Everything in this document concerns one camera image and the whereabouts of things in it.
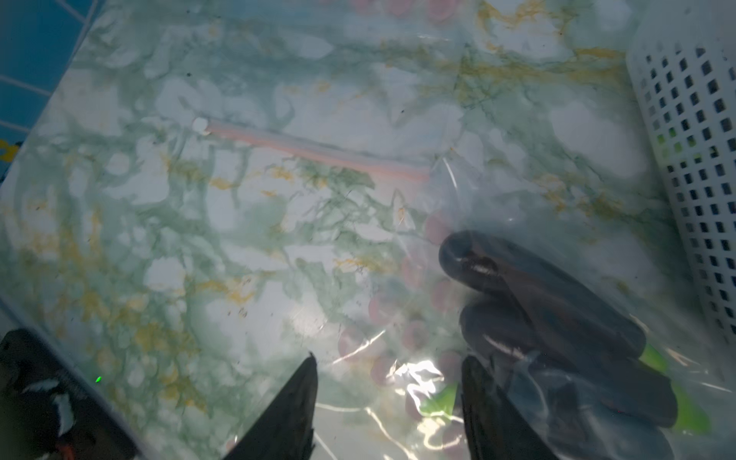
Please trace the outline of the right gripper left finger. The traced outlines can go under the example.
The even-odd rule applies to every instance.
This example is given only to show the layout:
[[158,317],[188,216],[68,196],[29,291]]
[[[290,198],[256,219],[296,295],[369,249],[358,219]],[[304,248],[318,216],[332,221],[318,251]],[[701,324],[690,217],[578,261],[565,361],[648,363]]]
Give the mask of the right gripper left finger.
[[317,361],[310,355],[224,459],[310,459],[317,391]]

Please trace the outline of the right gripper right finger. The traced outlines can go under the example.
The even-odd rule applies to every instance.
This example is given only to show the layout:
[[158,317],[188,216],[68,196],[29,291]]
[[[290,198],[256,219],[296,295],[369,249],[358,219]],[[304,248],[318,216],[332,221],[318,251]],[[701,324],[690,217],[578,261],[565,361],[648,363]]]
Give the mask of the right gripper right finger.
[[461,401],[472,460],[556,460],[475,357],[461,366]]

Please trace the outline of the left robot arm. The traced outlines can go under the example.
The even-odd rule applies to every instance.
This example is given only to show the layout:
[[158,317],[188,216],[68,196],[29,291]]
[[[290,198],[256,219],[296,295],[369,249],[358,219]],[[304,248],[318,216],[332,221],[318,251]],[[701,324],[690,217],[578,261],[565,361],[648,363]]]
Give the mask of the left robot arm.
[[1,340],[3,459],[137,459],[101,400],[27,329]]

